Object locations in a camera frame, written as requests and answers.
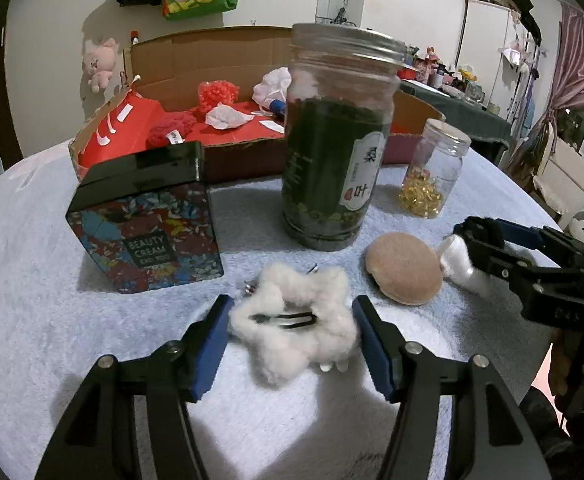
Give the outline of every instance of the black lid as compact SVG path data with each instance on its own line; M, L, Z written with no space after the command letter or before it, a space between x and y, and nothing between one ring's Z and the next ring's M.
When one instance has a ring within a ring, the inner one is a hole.
M68 212L168 186L203 180L203 146L198 140L119 156L89 168Z

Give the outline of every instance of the sticker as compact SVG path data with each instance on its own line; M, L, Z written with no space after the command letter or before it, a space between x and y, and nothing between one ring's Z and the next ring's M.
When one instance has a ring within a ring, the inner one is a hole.
M381 166L384 147L385 137L381 132L372 132L354 141L339 204L356 211L367 203Z
M110 139L106 136L102 136L99 134L99 129L96 129L96 140L99 143L99 146L107 146L110 143Z
M124 106L124 108L120 111L120 113L117 116L117 121L122 123L123 121L126 120L126 117L128 116L128 113L130 113L132 111L132 108L134 108L130 103L126 104Z
M263 126L265 126L266 128L269 128L270 130L278 132L279 134L285 133L285 128L280 124L275 123L274 121L261 121L261 124L263 124Z
M117 133L117 131L114 128L112 128L112 120L110 120L110 114L108 114L108 128L111 134Z
M165 231L152 231L147 235L123 238L122 241L138 267L151 267L177 260Z
M178 130L172 130L165 137L167 137L167 139L169 140L169 143L170 144L180 144L181 142L183 142L183 139L181 137L181 134L179 134L179 131Z

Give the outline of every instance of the floral tin box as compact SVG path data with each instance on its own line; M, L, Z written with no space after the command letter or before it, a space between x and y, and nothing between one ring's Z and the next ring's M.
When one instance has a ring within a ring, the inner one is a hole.
M223 275L203 147L184 142L90 168L66 219L99 269L124 294Z

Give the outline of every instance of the screw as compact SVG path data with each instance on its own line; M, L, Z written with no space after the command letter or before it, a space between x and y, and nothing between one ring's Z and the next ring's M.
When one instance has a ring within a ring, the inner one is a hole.
M423 346L421 345L421 343L408 341L405 343L405 351L408 354L419 355L423 351Z
M181 341L168 341L168 348L165 349L168 354L176 354L181 350Z
M489 359L487 359L484 355L480 355L480 354L476 354L473 358L472 358L472 362L478 367L478 368L487 368L489 366Z
M99 368L110 368L114 364L114 357L111 355L102 355L97 361Z

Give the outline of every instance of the bottle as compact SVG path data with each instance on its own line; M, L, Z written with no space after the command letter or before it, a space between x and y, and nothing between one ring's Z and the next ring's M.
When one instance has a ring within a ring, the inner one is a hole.
M338 25L293 27L287 91L283 218L307 247L357 238L383 159L405 49L389 36Z
M470 137L443 121L425 121L399 194L403 208L422 218L436 218L454 189L470 142Z

